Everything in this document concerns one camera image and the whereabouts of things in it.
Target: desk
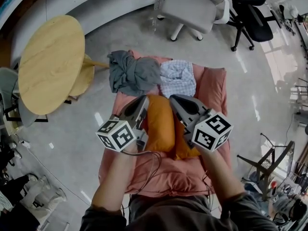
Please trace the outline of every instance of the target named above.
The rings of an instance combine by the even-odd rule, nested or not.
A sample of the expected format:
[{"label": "desk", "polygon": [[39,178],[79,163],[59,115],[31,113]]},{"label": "desk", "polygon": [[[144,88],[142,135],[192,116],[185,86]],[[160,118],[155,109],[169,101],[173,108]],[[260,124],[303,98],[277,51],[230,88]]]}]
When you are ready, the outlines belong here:
[{"label": "desk", "polygon": [[[37,115],[46,115],[69,95],[84,92],[90,85],[89,75],[94,73],[91,63],[96,63],[85,59],[91,70],[79,77],[84,56],[85,38],[75,18],[61,15],[44,23],[29,40],[20,61],[18,84],[26,107]],[[80,80],[84,76],[87,82]]]}]

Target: gray floor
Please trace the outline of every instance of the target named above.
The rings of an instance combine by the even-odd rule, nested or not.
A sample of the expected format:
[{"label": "gray floor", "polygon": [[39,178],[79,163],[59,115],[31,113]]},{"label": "gray floor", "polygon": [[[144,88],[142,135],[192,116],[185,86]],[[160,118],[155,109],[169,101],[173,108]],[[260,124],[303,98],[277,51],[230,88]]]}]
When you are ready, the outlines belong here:
[{"label": "gray floor", "polygon": [[[236,155],[249,158],[261,155],[260,146],[264,141],[260,139],[260,132],[277,143],[285,143],[286,131],[296,109],[296,97],[291,95],[291,90],[297,78],[304,76],[306,68],[299,37],[291,36],[285,29],[278,30],[274,22],[271,26],[274,32],[271,42],[256,43],[255,50],[249,51],[247,39],[241,37],[238,51],[232,52],[230,46],[235,41],[235,28],[216,25],[200,42],[185,28],[178,40],[171,42],[167,36],[175,24],[167,19],[158,21],[149,7],[88,34],[86,54],[94,60],[107,62],[106,56],[111,51],[135,49],[144,55],[185,59],[212,68],[225,67],[229,118],[235,125],[230,138],[231,156],[233,169],[240,177],[246,167]],[[63,230],[67,222],[69,230],[78,230],[81,216],[98,187],[103,147],[95,131],[101,124],[100,117],[105,121],[111,114],[114,98],[109,88],[108,71],[97,68],[94,83],[77,103],[64,104],[49,115],[49,123],[37,123],[19,133],[31,143],[30,151],[65,185],[49,174],[26,148],[19,147],[23,159],[10,169],[13,176],[28,172],[46,174],[67,194],[68,202],[57,207],[47,230]],[[296,123],[291,125],[289,139],[296,126]]]}]

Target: pink blanket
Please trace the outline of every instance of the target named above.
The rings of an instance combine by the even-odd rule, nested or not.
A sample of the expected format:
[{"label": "pink blanket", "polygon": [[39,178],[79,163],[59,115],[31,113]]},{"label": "pink blanket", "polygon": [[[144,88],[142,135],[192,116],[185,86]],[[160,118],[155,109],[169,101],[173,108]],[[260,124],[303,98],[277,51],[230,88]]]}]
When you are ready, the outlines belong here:
[{"label": "pink blanket", "polygon": [[[142,57],[136,51],[130,51],[136,59]],[[150,56],[159,63],[170,61],[171,58]],[[201,100],[207,107],[221,111],[227,115],[227,94],[226,94],[226,71],[224,68],[213,69],[193,64],[193,73],[197,82],[195,97]],[[158,88],[151,91],[152,94],[159,94]],[[127,96],[121,92],[116,95],[113,114],[118,114],[121,109],[135,97]],[[231,168],[229,141],[224,143],[219,152]],[[100,182],[103,181],[108,169],[117,152],[106,149],[102,158],[99,171]],[[166,153],[159,152],[162,163],[145,188],[139,193],[148,197],[170,196],[192,196],[209,194],[202,179],[205,177],[205,169],[199,157],[186,158],[184,160],[173,160],[167,157]],[[130,174],[129,185],[126,193],[136,193],[147,180],[152,167],[152,155],[138,156],[135,159],[135,167]],[[155,157],[153,169],[156,169],[158,161]],[[205,182],[211,186],[209,177]]]}]

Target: gray shirt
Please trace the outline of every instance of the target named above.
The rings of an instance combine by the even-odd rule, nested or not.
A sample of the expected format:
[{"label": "gray shirt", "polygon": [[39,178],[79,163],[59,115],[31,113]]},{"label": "gray shirt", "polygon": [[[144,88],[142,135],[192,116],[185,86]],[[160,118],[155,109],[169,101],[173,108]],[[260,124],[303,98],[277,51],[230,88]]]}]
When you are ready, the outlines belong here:
[{"label": "gray shirt", "polygon": [[149,198],[133,196],[130,224],[121,212],[90,207],[82,218],[81,231],[277,231],[261,214],[254,198],[246,193],[224,204],[221,218],[208,209],[205,196]]}]

